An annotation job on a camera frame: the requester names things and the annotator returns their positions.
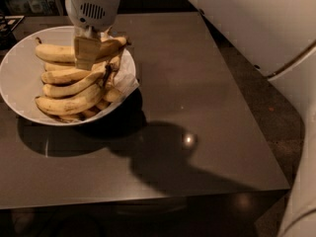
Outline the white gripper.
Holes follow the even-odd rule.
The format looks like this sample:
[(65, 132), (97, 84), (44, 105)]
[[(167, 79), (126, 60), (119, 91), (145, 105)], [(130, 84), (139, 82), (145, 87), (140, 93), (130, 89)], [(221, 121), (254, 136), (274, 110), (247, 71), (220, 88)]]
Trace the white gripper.
[[(80, 29), (92, 27), (102, 32), (111, 27), (116, 19), (120, 0), (65, 0), (65, 8), (72, 24)], [(90, 70), (100, 51), (99, 36), (74, 38), (75, 65)]]

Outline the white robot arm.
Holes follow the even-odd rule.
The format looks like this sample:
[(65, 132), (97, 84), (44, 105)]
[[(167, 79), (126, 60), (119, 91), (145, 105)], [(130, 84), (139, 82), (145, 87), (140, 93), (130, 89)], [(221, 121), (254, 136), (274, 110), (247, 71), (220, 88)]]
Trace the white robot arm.
[(316, 235), (316, 0), (189, 0), (278, 89), (305, 126), (277, 237)]

